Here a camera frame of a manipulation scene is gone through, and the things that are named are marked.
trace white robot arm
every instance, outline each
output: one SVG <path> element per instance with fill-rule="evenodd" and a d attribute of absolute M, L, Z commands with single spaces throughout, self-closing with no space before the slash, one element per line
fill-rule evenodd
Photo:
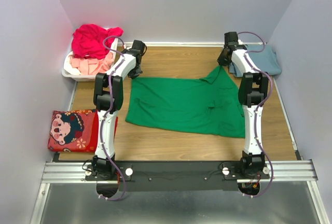
<path fill-rule="evenodd" d="M 221 66 L 233 62 L 243 74 L 239 88 L 239 102 L 245 118 L 245 144 L 241 158 L 241 170 L 245 175 L 256 174 L 265 166 L 261 141 L 262 102 L 268 93 L 268 77 L 251 60 L 246 47 L 238 42 L 236 32 L 225 33 L 225 45 L 218 58 Z"/>
<path fill-rule="evenodd" d="M 141 59 L 146 46 L 143 42 L 135 40 L 130 49 L 125 49 L 122 56 L 107 74 L 97 74 L 94 86 L 93 102 L 96 105 L 99 119 L 98 144 L 92 166 L 99 172 L 109 174 L 114 168 L 109 162 L 108 156 L 114 160 L 114 131 L 116 117 L 123 103 L 123 80 L 128 77 L 135 78 L 141 71 Z M 109 87 L 111 94 L 104 88 Z"/>
<path fill-rule="evenodd" d="M 113 76 L 114 78 L 122 78 L 121 82 L 126 78 L 129 72 L 131 72 L 136 67 L 136 57 L 131 54 L 124 54 L 124 57 L 120 57 L 117 63 L 112 67 L 110 71 L 107 72 L 108 76 Z M 106 113 L 105 110 L 98 111 L 98 119 L 99 119 L 99 129 L 98 133 L 100 133 L 101 122 L 104 119 L 104 115 Z M 115 130 L 115 122 L 116 117 L 118 115 L 119 110 L 115 110 L 114 112 L 110 112 L 106 115 L 105 124 L 102 130 L 102 137 L 100 134 L 98 135 L 98 145 L 95 151 L 95 155 L 99 158 L 106 159 L 106 154 L 101 146 L 101 138 L 105 143 L 106 151 L 110 157 L 113 157 L 115 154 L 114 151 L 114 130 Z"/>

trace cartoon face print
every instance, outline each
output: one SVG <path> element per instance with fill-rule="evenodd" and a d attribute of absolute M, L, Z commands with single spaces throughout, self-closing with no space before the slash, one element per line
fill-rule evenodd
<path fill-rule="evenodd" d="M 56 114 L 56 118 L 52 122 L 51 135 L 59 142 L 60 145 L 64 145 L 64 138 L 71 131 L 71 125 L 68 122 L 63 122 L 61 114 Z"/>
<path fill-rule="evenodd" d="M 50 135 L 60 144 L 74 142 L 82 136 L 84 125 L 81 117 L 75 113 L 56 114 L 52 121 Z"/>

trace green cloth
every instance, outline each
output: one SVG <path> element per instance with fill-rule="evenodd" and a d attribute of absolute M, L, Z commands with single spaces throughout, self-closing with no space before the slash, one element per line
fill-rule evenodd
<path fill-rule="evenodd" d="M 126 121 L 166 130 L 244 137 L 238 87 L 223 67 L 201 79 L 132 80 Z"/>

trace white wall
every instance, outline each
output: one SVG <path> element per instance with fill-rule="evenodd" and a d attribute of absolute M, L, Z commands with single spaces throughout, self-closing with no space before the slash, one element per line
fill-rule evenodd
<path fill-rule="evenodd" d="M 0 222 L 29 223 L 52 110 L 73 89 L 60 73 L 73 30 L 59 0 L 0 1 Z"/>
<path fill-rule="evenodd" d="M 74 27 L 120 26 L 126 41 L 224 41 L 228 31 L 268 40 L 291 0 L 60 0 Z"/>
<path fill-rule="evenodd" d="M 305 159 L 312 159 L 332 219 L 332 0 L 293 0 L 273 44 L 282 68 L 281 96 Z"/>

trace fabric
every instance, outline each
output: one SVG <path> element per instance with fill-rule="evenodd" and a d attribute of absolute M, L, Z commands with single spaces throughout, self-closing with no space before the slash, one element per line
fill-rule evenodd
<path fill-rule="evenodd" d="M 238 88 L 218 66 L 201 79 L 132 80 L 129 123 L 180 132 L 244 137 Z"/>
<path fill-rule="evenodd" d="M 75 58 L 70 55 L 70 63 L 73 68 L 77 68 L 81 75 L 96 75 L 98 73 L 106 73 L 114 64 L 115 57 L 109 52 L 104 59 L 97 58 Z"/>
<path fill-rule="evenodd" d="M 48 149 L 95 152 L 97 141 L 96 110 L 53 111 Z"/>
<path fill-rule="evenodd" d="M 262 49 L 262 45 L 259 44 L 247 44 L 246 47 L 247 50 L 258 51 Z M 270 45 L 266 45 L 263 52 L 249 53 L 249 56 L 260 70 L 267 72 L 269 75 L 281 74 L 281 68 L 276 62 L 276 54 Z M 234 74 L 235 77 L 242 77 L 240 70 L 234 63 L 229 66 L 229 72 Z"/>
<path fill-rule="evenodd" d="M 103 40 L 107 36 L 121 36 L 123 30 L 120 27 L 104 29 L 95 24 L 83 24 L 73 34 L 72 50 L 75 58 L 105 58 L 109 50 L 103 46 Z M 114 38 L 106 41 L 110 47 Z"/>

